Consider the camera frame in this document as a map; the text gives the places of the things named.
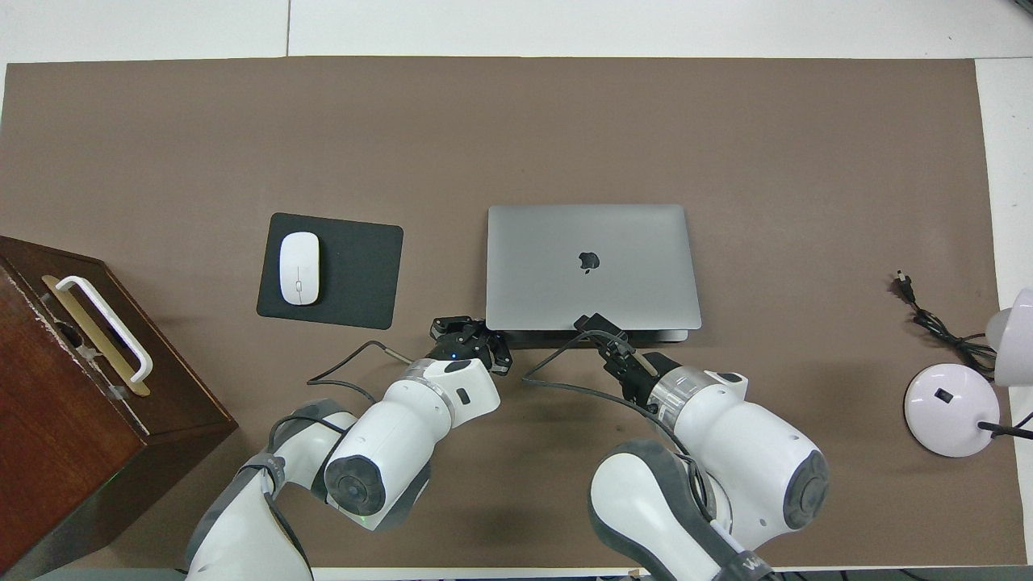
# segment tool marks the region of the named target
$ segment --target white mouse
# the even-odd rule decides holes
[[[319,298],[319,239],[311,232],[283,237],[280,294],[292,305],[311,305]]]

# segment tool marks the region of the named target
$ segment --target power cord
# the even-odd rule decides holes
[[[1033,411],[1030,411],[1030,415],[1027,416],[1026,418],[1024,418],[1022,422],[1019,422],[1018,424],[1015,424],[1015,427],[1016,428],[1021,428],[1021,427],[1025,426],[1026,423],[1029,422],[1030,420],[1033,420]]]
[[[351,361],[352,359],[354,359],[355,356],[357,356],[358,354],[363,353],[366,349],[366,347],[369,347],[369,346],[372,346],[372,345],[376,345],[376,346],[380,347],[380,349],[382,351],[384,351],[387,356],[389,356],[389,357],[392,357],[394,359],[397,359],[397,360],[401,361],[402,363],[404,363],[406,365],[411,365],[412,364],[412,360],[411,359],[403,356],[402,354],[396,351],[395,349],[388,347],[387,345],[381,343],[380,341],[366,341],[365,343],[363,343],[363,345],[361,347],[358,347],[357,349],[351,351],[351,355],[349,355],[348,357],[344,358],[344,360],[341,361],[341,363],[338,363],[334,367],[331,367],[326,371],[323,371],[322,373],[320,373],[320,374],[316,375],[315,377],[309,379],[308,381],[305,383],[305,385],[307,385],[307,386],[341,386],[341,387],[348,388],[348,389],[351,389],[351,390],[354,390],[354,391],[358,392],[359,394],[363,395],[363,397],[365,397],[366,399],[370,400],[370,403],[376,403],[377,402],[376,398],[373,397],[372,395],[370,395],[370,392],[364,390],[363,388],[359,388],[355,384],[352,384],[350,381],[341,381],[341,380],[338,380],[338,379],[324,379],[323,378],[326,375],[330,375],[331,373],[333,373],[333,372],[337,371],[338,369],[344,367],[345,364],[347,364],[349,361]]]
[[[958,337],[950,333],[947,330],[947,326],[938,316],[918,306],[914,298],[914,288],[911,286],[911,277],[904,274],[903,271],[897,271],[897,276],[894,278],[894,286],[901,298],[914,309],[914,316],[911,320],[915,325],[929,331],[930,335],[958,351],[958,355],[962,358],[962,362],[967,367],[979,372],[988,381],[994,380],[994,365],[997,362],[997,351],[990,345],[972,342],[972,339],[985,337],[985,333],[977,333],[967,337]]]
[[[598,330],[585,331],[584,333],[578,334],[573,339],[567,341],[562,347],[556,349],[552,355],[543,359],[538,365],[535,365],[533,368],[531,368],[531,370],[529,370],[527,373],[524,374],[524,376],[521,377],[521,380],[526,384],[530,384],[532,386],[540,386],[543,388],[556,388],[560,390],[567,390],[574,393],[602,398],[606,401],[612,401],[619,405],[623,405],[624,407],[627,407],[629,409],[633,409],[636,414],[638,414],[643,418],[646,418],[650,422],[653,422],[653,424],[655,424],[658,428],[660,428],[660,430],[663,431],[663,433],[665,433],[672,442],[675,442],[675,446],[678,448],[680,452],[680,454],[675,454],[675,455],[681,458],[682,460],[688,462],[690,482],[693,482],[695,484],[694,486],[689,487],[692,492],[693,500],[695,500],[696,507],[699,509],[699,512],[702,513],[703,517],[707,519],[708,522],[714,520],[714,516],[711,515],[710,510],[707,508],[709,499],[707,497],[706,490],[709,483],[707,483],[703,480],[707,478],[706,470],[703,470],[699,466],[699,463],[695,459],[689,456],[688,449],[686,449],[685,446],[682,444],[682,441],[678,438],[678,436],[675,435],[674,430],[663,425],[663,423],[661,423],[660,420],[656,418],[656,416],[650,414],[648,410],[643,409],[641,407],[638,407],[634,403],[625,401],[617,396],[609,395],[605,392],[600,392],[598,390],[593,390],[589,388],[583,388],[581,386],[574,386],[571,384],[560,384],[555,381],[544,381],[541,379],[531,378],[531,375],[534,375],[535,373],[543,369],[553,360],[560,357],[560,355],[563,354],[563,351],[569,349],[570,347],[576,345],[582,340],[587,339],[589,337],[602,337],[606,340],[616,342],[619,346],[621,346],[624,349],[627,349],[629,353],[634,353],[635,350],[634,347],[632,347],[624,339],[621,339],[620,337],[613,335],[611,333],[606,333],[605,331],[598,331]]]
[[[997,436],[1001,435],[1009,435],[1012,437],[1033,439],[1033,431],[1019,429],[1023,424],[1029,421],[1030,417],[1033,417],[1033,414],[1027,416],[1025,420],[1020,422],[1019,425],[1014,427],[1002,426],[1000,424],[992,424],[990,422],[977,422],[976,427],[981,430],[988,430],[990,432],[991,438],[996,438]]]
[[[904,575],[908,576],[909,578],[914,579],[915,581],[932,581],[931,579],[928,579],[926,577],[919,577],[919,576],[917,576],[917,575],[915,575],[915,574],[913,574],[910,571],[907,571],[905,569],[901,569],[900,572],[903,573]]]

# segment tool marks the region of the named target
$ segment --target box handle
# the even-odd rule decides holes
[[[144,378],[151,373],[151,370],[154,369],[154,362],[151,361],[151,356],[147,353],[147,349],[144,348],[144,345],[139,344],[136,337],[133,337],[132,333],[129,332],[125,324],[122,323],[122,319],[119,318],[119,315],[115,314],[115,311],[112,310],[107,301],[100,296],[100,293],[97,293],[97,289],[92,283],[90,283],[89,280],[83,278],[82,276],[66,276],[54,286],[58,290],[67,292],[72,287],[72,285],[77,285],[83,289],[83,293],[88,299],[90,299],[93,306],[97,307],[97,310],[100,311],[100,314],[102,314],[105,319],[107,319],[107,323],[112,326],[115,332],[119,334],[119,337],[122,337],[122,341],[129,347],[129,350],[131,350],[132,354],[136,356],[136,359],[139,360],[139,369],[133,373],[129,380],[132,383],[143,381]]]

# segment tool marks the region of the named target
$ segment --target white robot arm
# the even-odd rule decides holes
[[[274,502],[290,482],[370,530],[401,524],[430,479],[434,446],[499,406],[489,369],[509,368],[504,342],[469,317],[435,320],[437,343],[361,418],[323,399],[274,426],[202,517],[187,579],[311,580],[308,559]]]
[[[687,454],[639,440],[603,459],[589,492],[600,540],[661,580],[764,578],[771,570],[752,551],[803,528],[821,510],[828,490],[821,452],[745,401],[743,375],[639,355],[599,314],[574,327],[590,334],[624,399]]]

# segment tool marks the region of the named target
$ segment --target closed laptop lid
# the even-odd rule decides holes
[[[698,329],[685,210],[493,206],[487,302],[498,331],[573,330],[596,312],[628,331]]]

